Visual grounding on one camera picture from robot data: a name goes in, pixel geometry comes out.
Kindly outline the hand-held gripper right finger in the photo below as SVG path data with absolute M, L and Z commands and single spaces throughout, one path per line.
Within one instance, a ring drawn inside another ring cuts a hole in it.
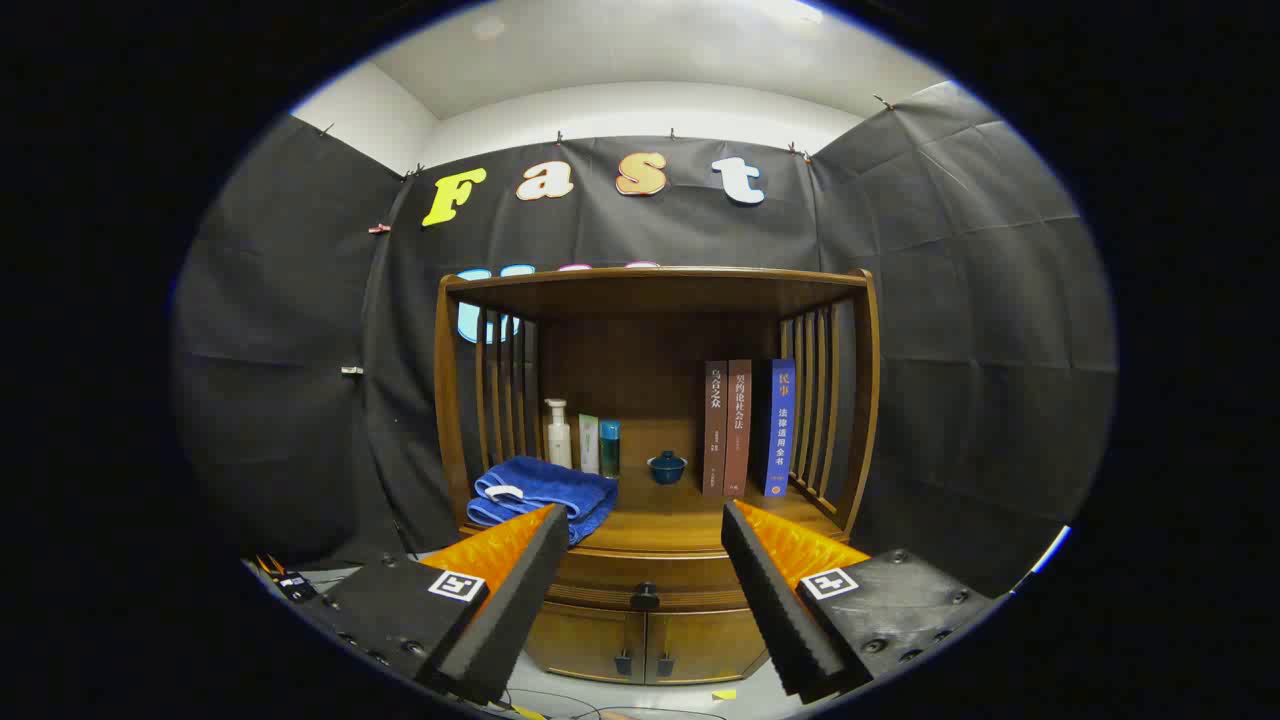
M 721 541 L 783 691 L 805 705 L 904 674 L 1004 602 L 910 550 L 864 553 L 737 500 Z

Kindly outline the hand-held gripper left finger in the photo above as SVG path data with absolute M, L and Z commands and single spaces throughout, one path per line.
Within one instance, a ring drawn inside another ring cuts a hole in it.
M 300 592 L 310 624 L 379 667 L 479 705 L 502 698 L 568 548 L 550 503 L 422 561 L 369 564 L 330 591 Z

